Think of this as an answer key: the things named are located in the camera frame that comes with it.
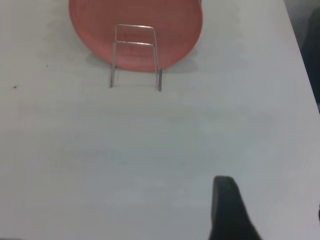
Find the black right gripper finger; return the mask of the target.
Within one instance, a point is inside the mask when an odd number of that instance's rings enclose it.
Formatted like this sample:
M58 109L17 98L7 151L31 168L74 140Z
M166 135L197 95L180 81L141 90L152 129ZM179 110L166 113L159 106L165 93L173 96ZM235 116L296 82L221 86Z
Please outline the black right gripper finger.
M211 204L210 240L260 240L239 187L230 176L215 176Z

